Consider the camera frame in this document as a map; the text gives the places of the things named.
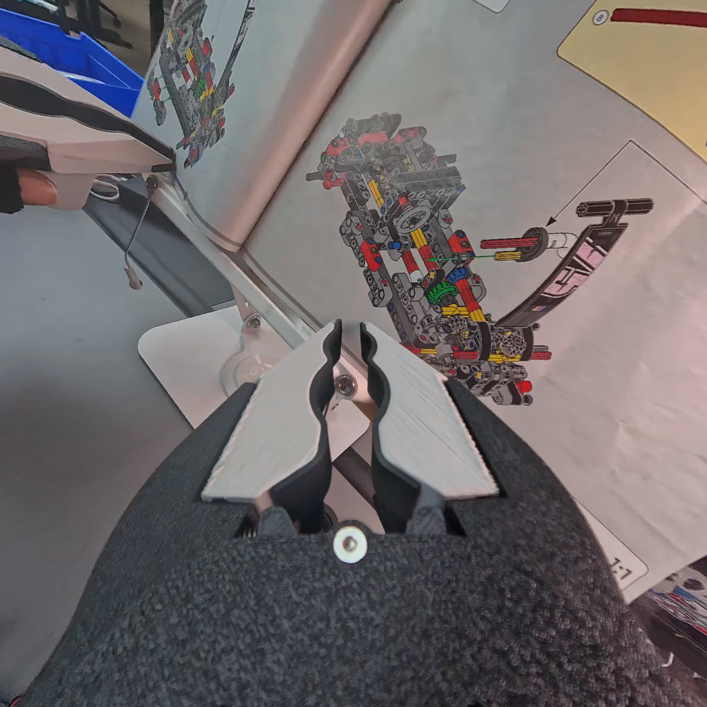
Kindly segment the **printed toy set box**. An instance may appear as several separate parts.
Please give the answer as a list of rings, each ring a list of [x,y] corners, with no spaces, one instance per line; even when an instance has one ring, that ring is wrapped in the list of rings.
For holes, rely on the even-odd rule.
[[[706,557],[668,575],[631,609],[664,667],[706,678]]]

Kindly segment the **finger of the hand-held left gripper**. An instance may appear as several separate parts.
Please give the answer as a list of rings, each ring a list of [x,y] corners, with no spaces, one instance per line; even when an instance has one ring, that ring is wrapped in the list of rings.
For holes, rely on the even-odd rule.
[[[48,117],[1,105],[1,133],[47,149],[51,171],[59,173],[170,171],[172,158],[121,132],[86,127],[67,117]]]
[[[38,60],[1,49],[1,105],[48,117],[67,117],[101,131],[137,138],[175,161],[173,148],[119,111]]]

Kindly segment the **person's left hand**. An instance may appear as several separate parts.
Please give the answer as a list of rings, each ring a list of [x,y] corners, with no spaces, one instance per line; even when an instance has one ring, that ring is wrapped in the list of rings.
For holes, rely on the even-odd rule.
[[[44,173],[25,168],[17,168],[16,173],[23,205],[42,207],[56,205],[57,189]]]

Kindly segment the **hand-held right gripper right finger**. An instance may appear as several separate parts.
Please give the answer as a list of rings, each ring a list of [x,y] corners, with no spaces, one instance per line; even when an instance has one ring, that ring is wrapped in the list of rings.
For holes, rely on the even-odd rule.
[[[451,501],[500,489],[447,389],[447,379],[374,324],[360,324],[372,422],[373,500],[384,531],[404,533],[420,514],[446,529]]]

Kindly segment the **clear acrylic book stand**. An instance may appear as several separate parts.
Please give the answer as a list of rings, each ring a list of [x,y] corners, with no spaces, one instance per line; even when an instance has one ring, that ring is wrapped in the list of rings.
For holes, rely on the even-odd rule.
[[[131,119],[175,150],[154,203],[234,306],[147,331],[138,353],[195,428],[290,348],[235,275],[242,248],[388,1],[174,1]]]

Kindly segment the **dark grey panel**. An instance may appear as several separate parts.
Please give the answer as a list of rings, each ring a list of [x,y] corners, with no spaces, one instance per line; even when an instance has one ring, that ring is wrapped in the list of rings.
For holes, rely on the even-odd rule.
[[[121,250],[126,250],[147,199],[140,177],[119,182],[119,199],[90,196],[84,212]],[[151,279],[188,317],[234,306],[225,277],[185,235],[151,203],[130,249],[131,262],[142,281]]]

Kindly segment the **blue plastic bin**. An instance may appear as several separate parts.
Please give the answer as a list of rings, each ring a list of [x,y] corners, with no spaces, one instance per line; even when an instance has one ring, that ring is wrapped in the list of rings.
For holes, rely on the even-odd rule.
[[[52,22],[5,9],[1,10],[1,36],[131,117],[144,79],[93,38],[84,33],[74,37]]]

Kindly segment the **brick model instruction booklet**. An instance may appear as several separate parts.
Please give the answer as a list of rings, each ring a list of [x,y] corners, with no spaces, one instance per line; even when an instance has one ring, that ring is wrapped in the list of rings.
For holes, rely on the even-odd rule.
[[[173,1],[133,118],[245,322],[369,320],[554,468],[631,601],[706,555],[706,2]]]

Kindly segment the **black metal frame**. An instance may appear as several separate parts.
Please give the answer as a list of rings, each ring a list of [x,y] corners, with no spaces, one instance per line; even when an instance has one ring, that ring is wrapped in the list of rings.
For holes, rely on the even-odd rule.
[[[103,1],[29,1],[44,11],[53,21],[58,21],[63,31],[84,33],[94,40],[108,42],[120,48],[133,49],[119,30],[122,22]]]

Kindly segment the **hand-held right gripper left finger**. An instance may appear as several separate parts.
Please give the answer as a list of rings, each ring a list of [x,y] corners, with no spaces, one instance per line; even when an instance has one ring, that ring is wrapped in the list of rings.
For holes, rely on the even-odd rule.
[[[341,320],[333,320],[245,386],[250,396],[201,500],[283,511],[305,534],[326,529],[331,452],[324,412],[334,396]]]

